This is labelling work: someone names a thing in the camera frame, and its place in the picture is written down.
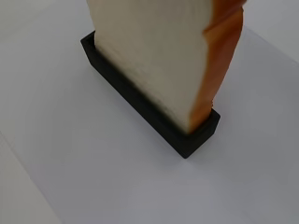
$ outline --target black plastic stand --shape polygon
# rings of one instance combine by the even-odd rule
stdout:
[[[92,66],[183,158],[190,157],[214,134],[221,117],[215,110],[196,131],[187,135],[95,48],[94,32],[81,43]]]

